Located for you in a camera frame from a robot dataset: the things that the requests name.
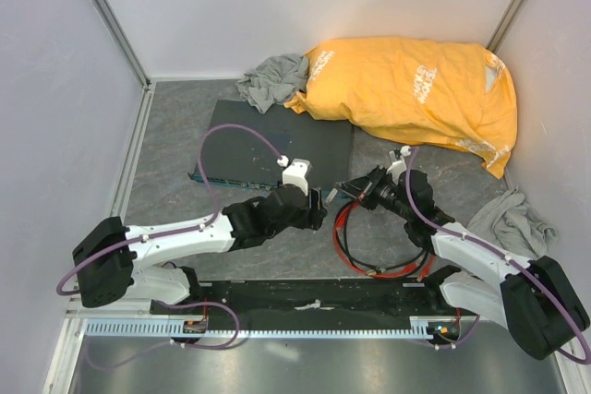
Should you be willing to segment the dark grey network switch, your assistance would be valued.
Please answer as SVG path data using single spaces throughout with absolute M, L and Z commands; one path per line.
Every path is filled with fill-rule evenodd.
M 310 161 L 308 184 L 320 188 L 323 194 L 349 177 L 354 128 L 347 121 L 315 120 L 282 105 L 273 105 L 261 114 L 245 101 L 219 100 L 210 127 L 223 124 L 247 126 L 288 159 Z M 281 180 L 281 168 L 273 151 L 241 129 L 227 128 L 207 137 L 201 161 L 213 185 L 270 190 Z

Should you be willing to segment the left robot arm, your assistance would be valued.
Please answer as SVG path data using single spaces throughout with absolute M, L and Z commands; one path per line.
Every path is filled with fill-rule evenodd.
M 318 189 L 303 193 L 294 185 L 282 185 L 266 197 L 195 220 L 126 226 L 118 216 L 106 218 L 72 253 L 81 302 L 99 308 L 139 298 L 195 313 L 203 300 L 195 273 L 162 269 L 161 263 L 260 246 L 288 228 L 317 231 L 326 214 Z

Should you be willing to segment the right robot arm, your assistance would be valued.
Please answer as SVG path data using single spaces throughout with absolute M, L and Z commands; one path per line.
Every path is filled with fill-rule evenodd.
M 578 339 L 589 364 L 590 346 L 584 331 L 590 317 L 561 265 L 548 256 L 519 256 L 470 233 L 434 203 L 425 173 L 393 174 L 376 167 L 332 190 L 365 209 L 383 207 L 405 221 L 411 242 L 450 261 L 436 283 L 423 291 L 433 314 L 462 308 L 507 329 L 529 356 L 543 360 Z

